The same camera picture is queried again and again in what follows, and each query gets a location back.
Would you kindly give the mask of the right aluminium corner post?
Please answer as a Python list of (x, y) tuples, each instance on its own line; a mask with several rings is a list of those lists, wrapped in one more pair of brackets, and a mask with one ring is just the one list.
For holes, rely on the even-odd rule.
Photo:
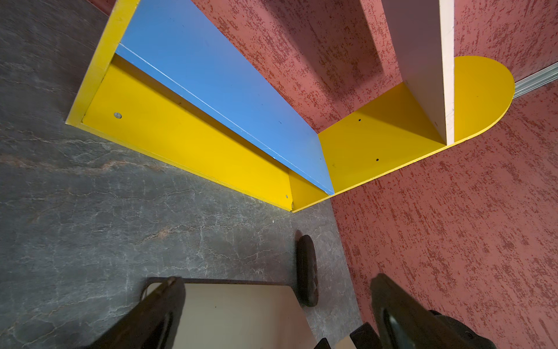
[(546, 84), (552, 83), (553, 81), (556, 81), (557, 78), (558, 63), (554, 63), (516, 82), (514, 86), (514, 99), (537, 90)]

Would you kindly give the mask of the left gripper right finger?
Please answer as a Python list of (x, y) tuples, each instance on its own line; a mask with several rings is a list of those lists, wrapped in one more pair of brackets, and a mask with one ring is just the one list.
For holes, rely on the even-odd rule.
[(495, 348), (462, 322), (428, 311), (390, 277), (371, 281), (371, 304), (383, 348)]

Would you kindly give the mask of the yellow pink blue shelf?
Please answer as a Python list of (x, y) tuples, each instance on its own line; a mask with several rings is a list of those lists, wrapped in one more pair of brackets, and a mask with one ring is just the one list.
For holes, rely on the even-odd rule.
[(452, 1), (384, 1), (402, 82), (315, 132), (191, 1), (118, 1), (67, 124), (299, 212), (472, 139), (514, 97)]

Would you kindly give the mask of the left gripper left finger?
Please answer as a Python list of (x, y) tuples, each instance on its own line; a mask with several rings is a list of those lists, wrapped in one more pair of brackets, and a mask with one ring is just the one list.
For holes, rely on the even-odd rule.
[(184, 280), (164, 279), (88, 348), (172, 348), (185, 304)]

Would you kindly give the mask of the black glasses case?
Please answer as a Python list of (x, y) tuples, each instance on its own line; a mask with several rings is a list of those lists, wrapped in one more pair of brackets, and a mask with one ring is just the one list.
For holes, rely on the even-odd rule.
[(301, 302), (307, 307), (318, 305), (318, 263), (315, 246), (308, 235), (301, 236), (296, 242), (296, 278)]

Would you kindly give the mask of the silver laptop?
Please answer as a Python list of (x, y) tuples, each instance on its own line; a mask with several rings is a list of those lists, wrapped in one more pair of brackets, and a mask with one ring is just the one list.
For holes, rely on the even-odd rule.
[(291, 286), (187, 279), (174, 348), (314, 348)]

